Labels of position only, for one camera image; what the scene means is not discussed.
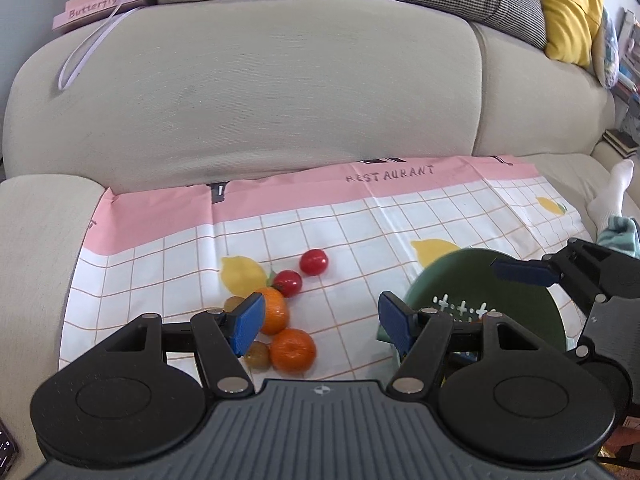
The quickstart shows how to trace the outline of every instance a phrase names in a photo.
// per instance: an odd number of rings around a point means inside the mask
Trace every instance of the red cherry tomato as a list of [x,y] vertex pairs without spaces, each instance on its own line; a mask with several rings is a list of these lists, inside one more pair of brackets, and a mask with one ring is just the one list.
[[290,298],[302,290],[302,277],[295,270],[281,270],[271,286],[277,288],[285,298]]
[[329,257],[322,249],[311,249],[300,256],[300,270],[309,276],[317,276],[326,271]]

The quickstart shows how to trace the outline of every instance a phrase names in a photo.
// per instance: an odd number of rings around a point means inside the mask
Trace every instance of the beige sofa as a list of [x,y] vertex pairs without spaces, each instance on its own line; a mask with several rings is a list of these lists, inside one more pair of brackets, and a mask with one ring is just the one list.
[[[22,449],[12,479],[42,460],[30,397],[57,368],[70,277],[105,187],[509,153],[533,162],[583,214],[619,159],[596,145],[614,104],[592,76],[422,7],[217,0],[143,9],[59,92],[60,67],[86,34],[25,63],[4,123],[0,418]],[[640,218],[636,203],[638,179],[625,213]]]

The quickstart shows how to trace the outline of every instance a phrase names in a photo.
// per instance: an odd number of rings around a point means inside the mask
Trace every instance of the orange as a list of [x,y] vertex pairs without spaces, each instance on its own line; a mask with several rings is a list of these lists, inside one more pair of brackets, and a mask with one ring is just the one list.
[[304,330],[286,328],[271,341],[269,354],[276,370],[301,374],[316,360],[316,343]]
[[265,335],[276,335],[289,324],[289,307],[278,290],[270,286],[259,288],[264,296],[264,323],[260,332]]

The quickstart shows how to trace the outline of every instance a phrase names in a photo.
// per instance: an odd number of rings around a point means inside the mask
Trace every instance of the foot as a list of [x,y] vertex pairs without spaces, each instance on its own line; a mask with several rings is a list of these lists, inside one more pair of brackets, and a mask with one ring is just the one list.
[[621,160],[611,169],[607,185],[587,206],[598,235],[608,227],[610,216],[622,216],[622,198],[633,176],[634,162],[630,158]]

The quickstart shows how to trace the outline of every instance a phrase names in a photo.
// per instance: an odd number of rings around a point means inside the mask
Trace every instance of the green colander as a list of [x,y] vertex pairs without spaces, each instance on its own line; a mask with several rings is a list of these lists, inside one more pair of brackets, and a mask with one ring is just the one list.
[[[404,302],[414,310],[437,308],[459,321],[475,321],[497,310],[564,352],[564,326],[551,294],[543,286],[499,280],[490,267],[496,258],[512,259],[489,249],[446,254],[421,272]],[[378,339],[390,341],[382,327]]]

